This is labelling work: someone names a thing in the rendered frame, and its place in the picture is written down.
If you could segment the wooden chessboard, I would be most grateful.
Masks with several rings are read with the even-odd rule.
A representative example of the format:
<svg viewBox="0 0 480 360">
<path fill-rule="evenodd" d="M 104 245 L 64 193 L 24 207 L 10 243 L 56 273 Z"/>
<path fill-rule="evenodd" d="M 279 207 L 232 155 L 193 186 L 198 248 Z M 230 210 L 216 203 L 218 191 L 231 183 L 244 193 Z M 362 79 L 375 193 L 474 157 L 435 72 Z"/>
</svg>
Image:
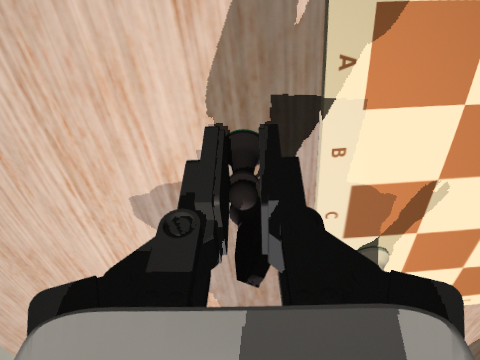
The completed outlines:
<svg viewBox="0 0 480 360">
<path fill-rule="evenodd" d="M 480 0 L 325 0 L 315 210 L 480 304 Z"/>
</svg>

